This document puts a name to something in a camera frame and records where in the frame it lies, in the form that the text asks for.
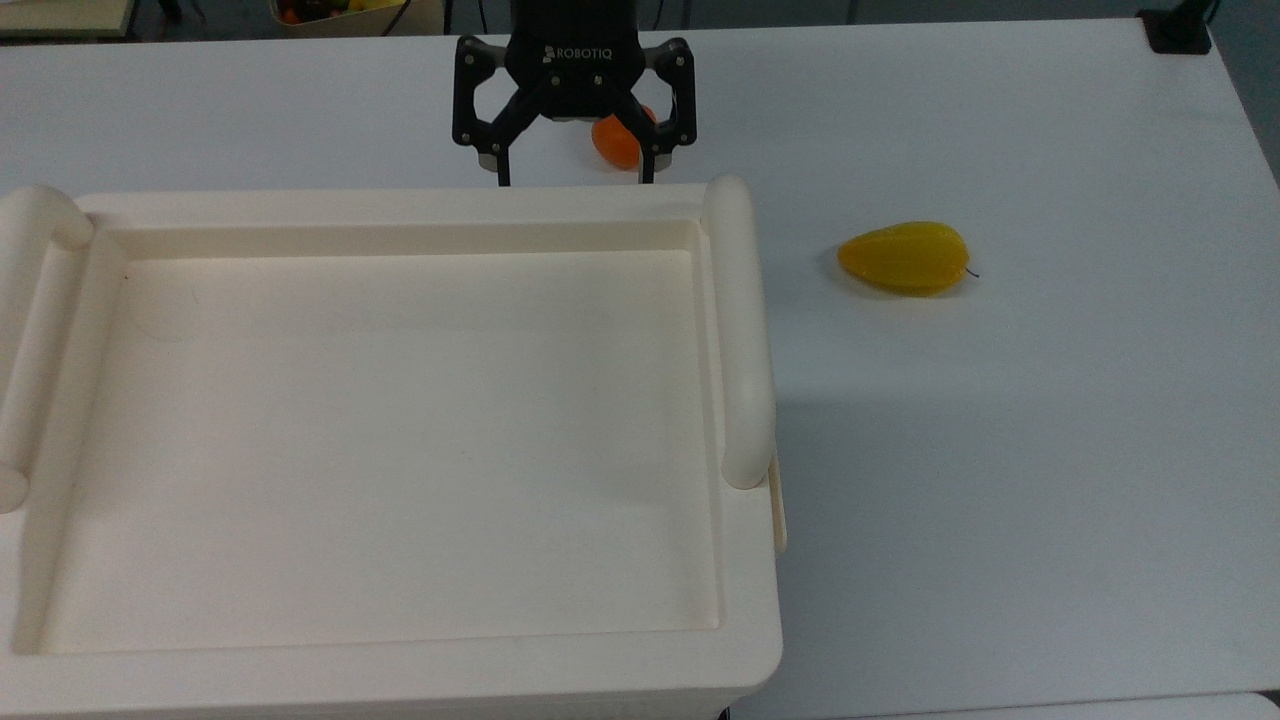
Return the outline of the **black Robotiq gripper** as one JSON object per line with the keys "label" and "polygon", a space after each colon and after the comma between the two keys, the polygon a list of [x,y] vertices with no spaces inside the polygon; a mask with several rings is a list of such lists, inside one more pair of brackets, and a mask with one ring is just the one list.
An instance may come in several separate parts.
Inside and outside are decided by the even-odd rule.
{"label": "black Robotiq gripper", "polygon": [[[635,1],[512,1],[507,49],[474,36],[454,51],[452,138],[511,186],[509,150],[538,117],[618,119],[637,141],[639,182],[650,184],[678,146],[698,138],[696,78],[685,38],[640,47]],[[506,64],[516,91],[493,120],[476,110],[477,88]],[[669,115],[650,118],[632,88],[644,70],[669,87]]]}

